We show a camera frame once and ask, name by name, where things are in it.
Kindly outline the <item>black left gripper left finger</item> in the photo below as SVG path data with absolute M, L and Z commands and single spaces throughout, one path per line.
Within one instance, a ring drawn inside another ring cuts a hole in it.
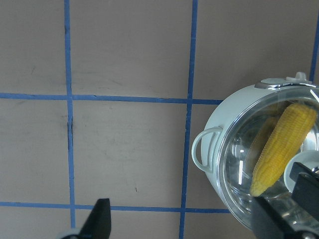
M 110 234 L 110 200 L 98 199 L 77 237 L 79 239 L 108 239 Z

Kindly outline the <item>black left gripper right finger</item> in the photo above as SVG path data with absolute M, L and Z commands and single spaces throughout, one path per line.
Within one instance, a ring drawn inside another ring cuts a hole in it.
M 319 221 L 319 171 L 300 162 L 293 163 L 290 178 L 295 181 L 291 194 L 302 213 Z M 263 197 L 252 200 L 251 227 L 258 239 L 317 239 L 318 231 L 310 226 L 292 226 L 276 208 Z

